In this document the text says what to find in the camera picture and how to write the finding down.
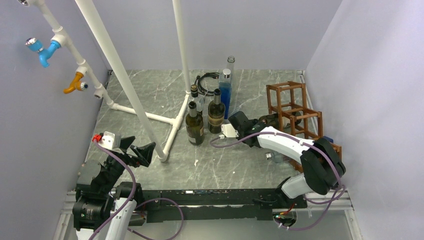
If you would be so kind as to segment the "dark wine bottle cream label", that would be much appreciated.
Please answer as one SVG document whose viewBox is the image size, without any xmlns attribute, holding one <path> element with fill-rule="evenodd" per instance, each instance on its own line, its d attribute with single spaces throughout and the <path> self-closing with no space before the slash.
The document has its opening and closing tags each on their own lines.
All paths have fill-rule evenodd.
<svg viewBox="0 0 424 240">
<path fill-rule="evenodd" d="M 290 119 L 285 116 L 282 117 L 282 127 L 280 126 L 278 113 L 263 115 L 257 120 L 257 123 L 263 123 L 266 126 L 271 126 L 278 130 L 281 128 L 288 129 L 291 127 Z"/>
</svg>

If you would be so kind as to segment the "dark green wine bottle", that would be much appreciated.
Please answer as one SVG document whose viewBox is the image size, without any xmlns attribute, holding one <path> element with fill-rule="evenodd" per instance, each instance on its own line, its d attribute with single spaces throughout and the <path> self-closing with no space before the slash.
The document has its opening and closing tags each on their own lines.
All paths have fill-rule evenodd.
<svg viewBox="0 0 424 240">
<path fill-rule="evenodd" d="M 185 126 L 188 141 L 195 145 L 201 145 L 204 142 L 204 121 L 203 116 L 197 111 L 197 104 L 194 101 L 188 103 L 188 114 L 185 117 Z"/>
</svg>

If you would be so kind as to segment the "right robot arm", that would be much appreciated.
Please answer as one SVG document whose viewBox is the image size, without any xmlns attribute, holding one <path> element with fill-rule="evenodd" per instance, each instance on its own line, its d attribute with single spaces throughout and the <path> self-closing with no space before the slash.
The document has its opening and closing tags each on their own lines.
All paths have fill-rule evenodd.
<svg viewBox="0 0 424 240">
<path fill-rule="evenodd" d="M 346 167 L 327 139 L 296 137 L 258 119 L 248 119 L 242 111 L 228 120 L 238 138 L 249 147 L 278 152 L 301 165 L 301 174 L 286 178 L 276 188 L 275 200 L 280 207 L 289 207 L 295 198 L 304 194 L 325 195 L 341 183 Z"/>
</svg>

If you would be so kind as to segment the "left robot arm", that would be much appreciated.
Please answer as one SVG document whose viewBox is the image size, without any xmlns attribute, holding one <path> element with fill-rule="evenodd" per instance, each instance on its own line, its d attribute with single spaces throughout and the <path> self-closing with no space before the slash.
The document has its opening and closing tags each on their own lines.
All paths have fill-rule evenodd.
<svg viewBox="0 0 424 240">
<path fill-rule="evenodd" d="M 144 203 L 131 168 L 149 167 L 155 142 L 137 147 L 134 136 L 101 132 L 92 142 L 107 154 L 103 163 L 87 160 L 78 171 L 73 227 L 80 240 L 122 240 L 134 210 Z"/>
</svg>

